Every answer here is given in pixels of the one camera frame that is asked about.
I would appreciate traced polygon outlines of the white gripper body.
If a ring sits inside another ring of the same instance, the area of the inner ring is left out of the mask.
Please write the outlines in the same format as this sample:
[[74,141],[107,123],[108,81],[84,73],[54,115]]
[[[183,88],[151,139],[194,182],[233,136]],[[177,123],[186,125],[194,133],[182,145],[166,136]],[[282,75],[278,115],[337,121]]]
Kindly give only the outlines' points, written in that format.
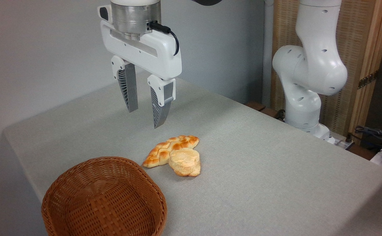
[[168,81],[182,72],[176,39],[156,30],[161,5],[104,5],[97,8],[104,46],[113,55]]

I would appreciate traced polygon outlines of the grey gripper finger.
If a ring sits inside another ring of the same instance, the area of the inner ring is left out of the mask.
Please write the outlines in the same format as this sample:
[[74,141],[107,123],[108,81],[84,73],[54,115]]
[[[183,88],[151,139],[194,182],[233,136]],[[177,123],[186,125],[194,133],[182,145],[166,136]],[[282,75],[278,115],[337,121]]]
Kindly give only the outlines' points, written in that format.
[[154,128],[158,128],[165,123],[171,103],[176,99],[176,80],[165,81],[152,74],[147,82],[150,85]]
[[138,109],[135,65],[114,55],[111,59],[113,77],[118,81],[128,112]]

